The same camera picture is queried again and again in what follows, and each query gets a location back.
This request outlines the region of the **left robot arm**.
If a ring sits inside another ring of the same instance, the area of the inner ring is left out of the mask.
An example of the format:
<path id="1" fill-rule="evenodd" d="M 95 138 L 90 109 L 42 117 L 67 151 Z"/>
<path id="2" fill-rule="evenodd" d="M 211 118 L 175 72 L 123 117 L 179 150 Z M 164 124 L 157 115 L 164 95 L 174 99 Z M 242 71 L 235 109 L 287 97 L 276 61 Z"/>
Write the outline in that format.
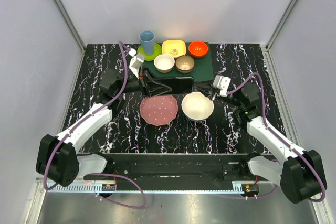
<path id="1" fill-rule="evenodd" d="M 121 76 L 114 69 L 108 69 L 100 75 L 99 89 L 101 97 L 91 109 L 76 123 L 56 136 L 45 135 L 41 141 L 37 156 L 36 171 L 44 177 L 44 187 L 52 180 L 56 185 L 66 187 L 77 177 L 96 174 L 103 180 L 113 175 L 113 167 L 101 154 L 79 156 L 84 144 L 123 106 L 122 95 L 142 92 L 145 96 L 157 96 L 171 93 L 172 78 L 160 78 L 146 67 L 140 68 L 138 76 Z"/>

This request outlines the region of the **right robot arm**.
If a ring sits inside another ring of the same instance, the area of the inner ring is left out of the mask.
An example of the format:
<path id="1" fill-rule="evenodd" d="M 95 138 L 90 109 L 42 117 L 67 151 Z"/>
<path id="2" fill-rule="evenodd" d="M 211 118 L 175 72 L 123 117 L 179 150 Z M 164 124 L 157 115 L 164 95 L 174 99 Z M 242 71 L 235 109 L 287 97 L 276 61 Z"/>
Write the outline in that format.
<path id="1" fill-rule="evenodd" d="M 247 82 L 228 95 L 214 84 L 196 82 L 194 87 L 208 98 L 234 105 L 239 126 L 276 159 L 270 161 L 256 153 L 248 155 L 238 167 L 242 179 L 262 177 L 280 187 L 294 204 L 306 199 L 315 202 L 325 199 L 327 182 L 320 154 L 315 150 L 306 151 L 272 126 L 265 116 L 265 99 L 259 85 Z"/>

